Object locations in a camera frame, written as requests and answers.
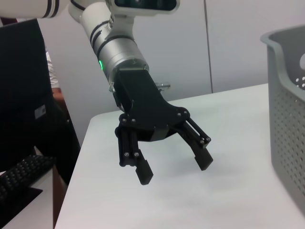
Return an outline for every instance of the black keyboard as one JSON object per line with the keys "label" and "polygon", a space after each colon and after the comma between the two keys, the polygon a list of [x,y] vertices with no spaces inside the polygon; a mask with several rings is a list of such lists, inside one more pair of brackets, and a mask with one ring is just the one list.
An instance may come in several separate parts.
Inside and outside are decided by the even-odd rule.
{"label": "black keyboard", "polygon": [[11,206],[18,196],[48,172],[54,165],[52,157],[32,155],[0,176],[0,210]]}

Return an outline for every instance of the green led light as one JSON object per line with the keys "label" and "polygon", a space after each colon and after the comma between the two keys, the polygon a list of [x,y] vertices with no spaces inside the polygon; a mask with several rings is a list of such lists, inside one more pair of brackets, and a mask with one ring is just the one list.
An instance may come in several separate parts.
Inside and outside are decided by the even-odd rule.
{"label": "green led light", "polygon": [[101,69],[103,70],[104,69],[103,68],[103,63],[101,61],[99,61],[99,63],[100,63]]}

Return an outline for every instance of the gray plastic basket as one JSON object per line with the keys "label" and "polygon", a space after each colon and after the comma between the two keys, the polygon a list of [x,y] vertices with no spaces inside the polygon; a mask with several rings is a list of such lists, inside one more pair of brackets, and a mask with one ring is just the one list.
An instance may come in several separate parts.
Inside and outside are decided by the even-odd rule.
{"label": "gray plastic basket", "polygon": [[271,158],[305,215],[305,26],[262,36],[268,46]]}

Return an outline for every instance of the basket hole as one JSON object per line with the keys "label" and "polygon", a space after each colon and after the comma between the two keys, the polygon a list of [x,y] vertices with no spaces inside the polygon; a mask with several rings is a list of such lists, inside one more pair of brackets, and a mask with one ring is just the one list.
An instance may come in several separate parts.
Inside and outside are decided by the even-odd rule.
{"label": "basket hole", "polygon": [[300,67],[305,70],[305,54],[301,57]]}

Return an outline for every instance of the white shirt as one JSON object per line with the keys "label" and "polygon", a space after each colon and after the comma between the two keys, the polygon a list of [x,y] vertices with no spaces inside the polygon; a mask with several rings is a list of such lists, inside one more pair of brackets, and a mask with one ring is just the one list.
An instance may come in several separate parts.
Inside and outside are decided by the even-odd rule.
{"label": "white shirt", "polygon": [[50,55],[49,55],[48,51],[46,52],[46,56],[47,56],[47,61],[48,61],[49,73],[50,73],[51,87],[52,88],[60,88],[58,80],[57,80],[57,75],[54,71],[53,64],[52,64],[52,61],[51,61],[51,58],[50,58]]}

